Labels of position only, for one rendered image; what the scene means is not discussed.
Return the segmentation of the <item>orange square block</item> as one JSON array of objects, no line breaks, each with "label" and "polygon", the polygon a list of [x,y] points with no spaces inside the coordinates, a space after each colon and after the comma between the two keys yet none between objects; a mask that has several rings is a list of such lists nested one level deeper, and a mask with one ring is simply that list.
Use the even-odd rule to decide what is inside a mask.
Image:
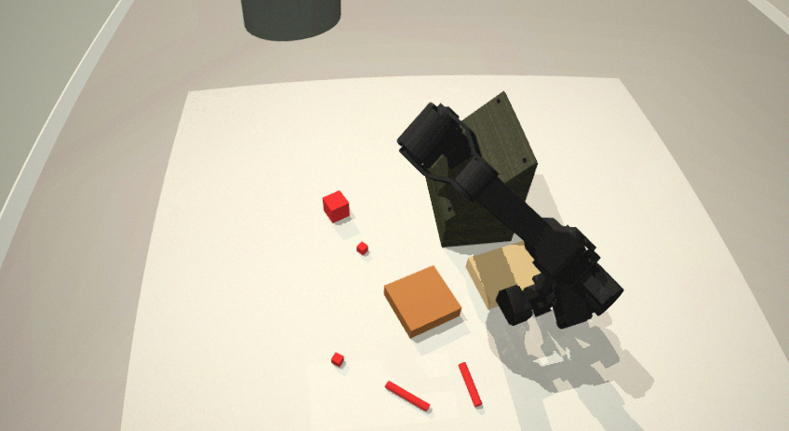
[{"label": "orange square block", "polygon": [[459,317],[461,306],[435,265],[384,285],[383,295],[409,338]]}]

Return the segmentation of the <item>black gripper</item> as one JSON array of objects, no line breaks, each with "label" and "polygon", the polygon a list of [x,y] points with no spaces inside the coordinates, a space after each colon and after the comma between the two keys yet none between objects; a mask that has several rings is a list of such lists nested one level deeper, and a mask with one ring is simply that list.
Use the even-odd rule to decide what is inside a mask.
[{"label": "black gripper", "polygon": [[529,320],[532,312],[535,317],[539,317],[552,311],[550,308],[553,305],[547,305],[549,301],[546,297],[552,292],[561,291],[561,289],[542,273],[533,276],[532,280],[534,284],[524,290],[514,285],[499,291],[496,303],[509,325],[515,326]]}]

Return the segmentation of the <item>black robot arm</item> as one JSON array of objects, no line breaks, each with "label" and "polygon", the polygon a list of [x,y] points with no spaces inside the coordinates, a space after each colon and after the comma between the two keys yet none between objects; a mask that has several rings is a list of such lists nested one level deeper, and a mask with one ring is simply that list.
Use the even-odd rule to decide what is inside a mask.
[{"label": "black robot arm", "polygon": [[[453,184],[524,240],[532,264],[561,289],[546,297],[547,305],[553,305],[558,328],[586,322],[592,313],[599,317],[622,295],[621,285],[597,263],[601,257],[593,242],[577,227],[542,218],[506,186],[498,178],[500,173],[482,158],[475,134],[449,106],[430,101],[396,142],[401,155],[423,176]],[[475,158],[455,181],[428,170],[441,155],[447,157],[450,169]]]}]

